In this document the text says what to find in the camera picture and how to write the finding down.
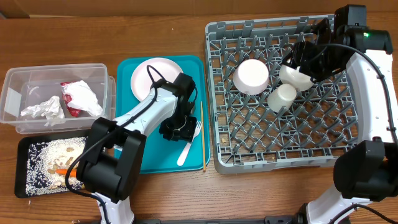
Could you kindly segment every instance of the white plate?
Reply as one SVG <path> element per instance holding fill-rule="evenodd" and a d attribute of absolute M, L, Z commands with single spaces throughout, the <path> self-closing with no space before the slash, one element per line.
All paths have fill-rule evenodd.
<path fill-rule="evenodd" d="M 148 96 L 150 86 L 152 85 L 152 81 L 147 72 L 147 65 L 152 65 L 156 68 L 156 70 L 169 82 L 174 82 L 176 77 L 182 73 L 182 69 L 179 65 L 166 58 L 151 58 L 142 62 L 133 71 L 130 84 L 132 93 L 139 101 L 144 100 Z M 149 71 L 155 81 L 160 79 L 160 76 L 153 69 L 150 68 Z"/>

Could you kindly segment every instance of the chopstick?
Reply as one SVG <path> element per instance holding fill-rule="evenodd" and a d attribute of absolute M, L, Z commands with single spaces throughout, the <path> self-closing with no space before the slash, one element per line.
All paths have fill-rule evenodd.
<path fill-rule="evenodd" d="M 203 171 L 206 171 L 206 149 L 205 149 L 205 123 L 203 120 L 203 102 L 200 102 L 200 113 L 201 113 L 201 146 L 203 148 Z"/>

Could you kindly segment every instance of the white plastic fork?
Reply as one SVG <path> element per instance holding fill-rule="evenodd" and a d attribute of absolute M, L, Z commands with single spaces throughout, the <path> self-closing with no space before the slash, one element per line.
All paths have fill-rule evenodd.
<path fill-rule="evenodd" d="M 201 121 L 197 121 L 197 126 L 195 128 L 195 132 L 193 133 L 192 142 L 199 135 L 200 130 L 201 130 L 201 125 L 202 125 Z M 177 165 L 178 166 L 184 165 L 184 162 L 187 159 L 187 155 L 188 155 L 189 149 L 191 148 L 191 145 L 192 145 L 192 143 L 188 142 L 187 145 L 182 150 L 181 155 L 180 155 L 180 157 L 177 160 Z"/>

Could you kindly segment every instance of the teal tray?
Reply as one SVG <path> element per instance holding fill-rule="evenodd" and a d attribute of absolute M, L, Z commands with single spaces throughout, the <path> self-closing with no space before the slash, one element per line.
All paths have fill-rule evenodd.
<path fill-rule="evenodd" d="M 121 116 L 133 107 L 137 106 L 139 100 L 132 94 L 130 80 L 133 71 L 140 63 L 152 57 L 130 58 L 123 61 L 118 67 L 118 76 L 116 79 L 116 117 Z M 210 134 L 209 120 L 207 113 L 205 72 L 201 60 L 193 55 L 167 56 L 163 57 L 177 63 L 183 72 L 190 75 L 198 89 L 198 98 L 195 102 L 196 110 L 194 116 L 200 118 L 200 102 L 203 102 L 203 117 L 205 129 L 205 149 L 206 164 L 210 161 Z M 203 168 L 203 152 L 201 134 L 199 134 L 188 153 L 187 160 L 183 166 L 177 165 L 177 159 L 187 142 L 168 141 L 159 134 L 159 127 L 147 138 L 145 145 L 144 158 L 141 165 L 141 174 L 156 174 L 164 172 L 178 172 L 188 170 L 200 170 Z M 120 151 L 115 150 L 114 156 L 120 157 Z"/>

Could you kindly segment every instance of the white cup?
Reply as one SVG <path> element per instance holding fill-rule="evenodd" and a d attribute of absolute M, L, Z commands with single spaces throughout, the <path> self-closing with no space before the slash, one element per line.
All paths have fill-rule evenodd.
<path fill-rule="evenodd" d="M 279 78 L 283 84 L 290 84 L 298 91 L 305 91 L 313 85 L 311 77 L 299 72 L 300 67 L 297 69 L 290 68 L 289 66 L 282 65 L 279 70 Z"/>
<path fill-rule="evenodd" d="M 296 96 L 297 91 L 292 85 L 282 84 L 268 96 L 268 106 L 272 111 L 279 112 L 283 106 L 290 108 Z"/>
<path fill-rule="evenodd" d="M 234 85 L 245 94 L 262 93 L 268 85 L 268 68 L 260 60 L 249 59 L 242 62 L 234 73 Z"/>

